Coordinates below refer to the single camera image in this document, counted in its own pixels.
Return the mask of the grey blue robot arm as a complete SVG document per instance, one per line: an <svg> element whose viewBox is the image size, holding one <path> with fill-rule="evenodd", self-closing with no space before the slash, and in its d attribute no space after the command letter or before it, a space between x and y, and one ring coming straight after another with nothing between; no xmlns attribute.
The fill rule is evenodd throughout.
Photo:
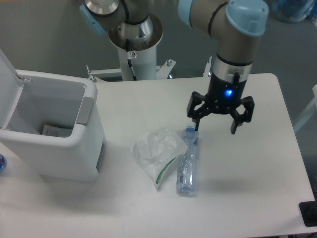
<svg viewBox="0 0 317 238"><path fill-rule="evenodd" d="M85 0L80 12L96 32L107 32L117 47L125 81L156 79L156 47L163 34L146 0ZM268 6L262 0L181 0L180 19L218 41L205 95L193 92L187 115L195 124L210 114L231 115L231 132L250 122L252 97L242 97L261 36Z"/></svg>

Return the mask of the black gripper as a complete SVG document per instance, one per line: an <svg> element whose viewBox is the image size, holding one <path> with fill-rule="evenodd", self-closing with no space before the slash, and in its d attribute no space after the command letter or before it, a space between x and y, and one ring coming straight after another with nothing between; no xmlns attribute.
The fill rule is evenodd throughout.
<svg viewBox="0 0 317 238"><path fill-rule="evenodd" d="M195 124L198 131L200 120L209 114L230 114L233 118L231 134L235 134L237 127L252 120L255 103L252 96L242 98L246 80L240 81L240 73L233 73L229 81L225 81L211 74L209 89L206 95L194 91L191 94L187 117ZM237 108L243 105L244 112L239 114Z"/></svg>

